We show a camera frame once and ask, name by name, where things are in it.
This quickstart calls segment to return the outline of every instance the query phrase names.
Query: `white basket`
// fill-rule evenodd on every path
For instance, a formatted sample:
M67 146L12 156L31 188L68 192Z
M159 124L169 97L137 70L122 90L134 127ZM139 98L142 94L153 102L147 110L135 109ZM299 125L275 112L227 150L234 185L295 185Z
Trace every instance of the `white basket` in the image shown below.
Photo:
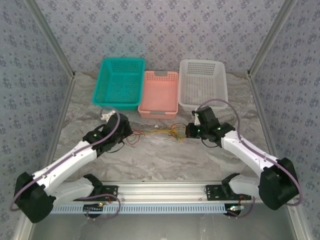
M185 59L180 62L178 102L187 111L198 108L210 99L228 102L225 65L220 61ZM213 110L225 109L228 105L212 101Z

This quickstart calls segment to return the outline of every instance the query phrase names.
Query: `plastic basket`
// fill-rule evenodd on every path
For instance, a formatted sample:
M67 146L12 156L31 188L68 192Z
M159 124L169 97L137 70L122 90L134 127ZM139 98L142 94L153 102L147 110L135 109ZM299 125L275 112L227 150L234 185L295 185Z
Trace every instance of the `plastic basket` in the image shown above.
M210 99L228 101L225 65L212 60L182 60L179 71L179 104L189 111ZM212 101L208 106L217 110L225 109L228 105Z
M105 58L92 102L118 110L137 110L142 99L144 72L142 58Z
M174 119L178 112L177 72L145 71L142 101L138 111L143 118Z

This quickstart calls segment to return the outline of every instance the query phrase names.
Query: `pink basket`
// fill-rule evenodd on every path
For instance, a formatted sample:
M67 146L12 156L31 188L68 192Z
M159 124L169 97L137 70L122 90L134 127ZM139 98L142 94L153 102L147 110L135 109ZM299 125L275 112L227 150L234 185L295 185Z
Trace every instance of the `pink basket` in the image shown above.
M138 107L142 118L176 118L178 80L179 74L173 71L144 72L142 101Z

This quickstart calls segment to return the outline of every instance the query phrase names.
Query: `tangled wires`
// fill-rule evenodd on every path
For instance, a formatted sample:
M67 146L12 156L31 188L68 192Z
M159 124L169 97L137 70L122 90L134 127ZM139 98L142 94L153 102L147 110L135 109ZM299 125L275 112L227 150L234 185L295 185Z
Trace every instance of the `tangled wires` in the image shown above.
M174 123L170 129L151 129L151 130L140 130L132 129L133 134L126 138L126 141L130 145L135 145L139 142L141 136L153 135L153 134L168 134L169 137L175 138L177 141L185 139L186 125L184 123Z

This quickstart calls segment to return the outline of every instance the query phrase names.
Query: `patterned wallpaper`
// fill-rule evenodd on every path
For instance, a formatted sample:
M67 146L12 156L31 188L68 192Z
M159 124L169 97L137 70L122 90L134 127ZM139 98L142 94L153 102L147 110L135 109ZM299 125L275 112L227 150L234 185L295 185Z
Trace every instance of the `patterned wallpaper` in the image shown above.
M0 9L0 239L9 240L16 178L44 164L69 78L24 1Z
M279 157L293 160L320 239L320 1L298 0L254 77Z
M37 0L76 71L107 57L138 57L146 69L182 59L246 70L284 0Z

